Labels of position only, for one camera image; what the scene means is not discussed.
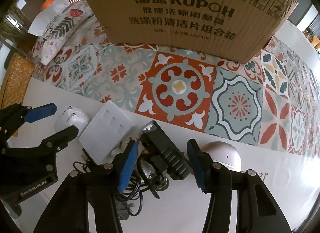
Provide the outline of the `white power adapter plug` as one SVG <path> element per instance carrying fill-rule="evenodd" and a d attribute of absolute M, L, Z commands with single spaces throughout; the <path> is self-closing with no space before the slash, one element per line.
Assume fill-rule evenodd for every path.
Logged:
<path fill-rule="evenodd" d="M 89 122 L 90 118 L 84 111 L 74 106 L 67 106 L 55 122 L 54 128 L 59 132 L 69 126 L 76 126 L 80 136 Z"/>

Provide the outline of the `white rectangular socket box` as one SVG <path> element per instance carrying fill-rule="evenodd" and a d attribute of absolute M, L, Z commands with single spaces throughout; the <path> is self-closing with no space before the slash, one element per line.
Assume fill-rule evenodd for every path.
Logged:
<path fill-rule="evenodd" d="M 83 148 L 97 164 L 116 148 L 133 128 L 127 116 L 112 101 L 107 101 L 79 137 Z"/>

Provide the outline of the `silver egg-shaped object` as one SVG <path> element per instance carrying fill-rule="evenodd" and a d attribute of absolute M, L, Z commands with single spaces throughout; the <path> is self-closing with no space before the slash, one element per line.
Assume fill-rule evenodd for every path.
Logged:
<path fill-rule="evenodd" d="M 219 162 L 231 171 L 240 172 L 241 157 L 237 149 L 229 143 L 215 141 L 206 144 L 202 151 L 208 153 L 214 162 Z"/>

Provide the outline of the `woven wicker chair seat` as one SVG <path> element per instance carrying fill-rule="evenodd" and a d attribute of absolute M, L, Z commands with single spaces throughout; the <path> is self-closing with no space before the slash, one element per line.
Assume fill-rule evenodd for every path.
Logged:
<path fill-rule="evenodd" d="M 1 85 L 1 109 L 14 103 L 22 103 L 35 64 L 14 53 Z"/>

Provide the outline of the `black rectangular charger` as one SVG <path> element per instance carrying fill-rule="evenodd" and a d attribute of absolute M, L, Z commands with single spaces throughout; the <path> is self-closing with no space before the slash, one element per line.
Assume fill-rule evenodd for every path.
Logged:
<path fill-rule="evenodd" d="M 184 180 L 189 176 L 192 171 L 190 162 L 156 121 L 142 128 L 140 141 L 161 173 L 166 171 L 173 180 Z"/>

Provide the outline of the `floral fabric tissue cover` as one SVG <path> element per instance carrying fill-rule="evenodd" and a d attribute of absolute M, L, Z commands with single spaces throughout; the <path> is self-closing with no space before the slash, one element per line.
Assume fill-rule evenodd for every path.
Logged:
<path fill-rule="evenodd" d="M 53 17 L 44 33 L 38 37 L 33 49 L 33 57 L 41 64 L 48 65 L 71 35 L 92 15 L 93 11 L 87 1 L 70 4 Z"/>

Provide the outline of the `patterned tile table runner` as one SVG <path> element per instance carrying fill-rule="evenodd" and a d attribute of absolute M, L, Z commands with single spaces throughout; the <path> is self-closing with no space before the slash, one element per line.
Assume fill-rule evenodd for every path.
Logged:
<path fill-rule="evenodd" d="M 319 156 L 319 81 L 275 35 L 245 64 L 202 52 L 113 44 L 95 17 L 54 45 L 34 77 L 127 111 L 248 145 Z"/>

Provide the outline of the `white tissue paper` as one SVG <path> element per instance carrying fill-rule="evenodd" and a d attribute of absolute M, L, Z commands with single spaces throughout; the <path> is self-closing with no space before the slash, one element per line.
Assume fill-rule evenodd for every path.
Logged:
<path fill-rule="evenodd" d="M 50 21 L 68 6 L 69 5 L 51 5 L 45 10 L 41 11 L 31 23 L 28 33 L 36 37 L 41 36 Z"/>

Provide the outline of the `brown cardboard box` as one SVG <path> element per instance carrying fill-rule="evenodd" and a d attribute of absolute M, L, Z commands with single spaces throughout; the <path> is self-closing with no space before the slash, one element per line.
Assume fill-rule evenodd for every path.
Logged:
<path fill-rule="evenodd" d="M 165 45 L 247 63 L 297 0 L 86 0 L 111 42 Z"/>

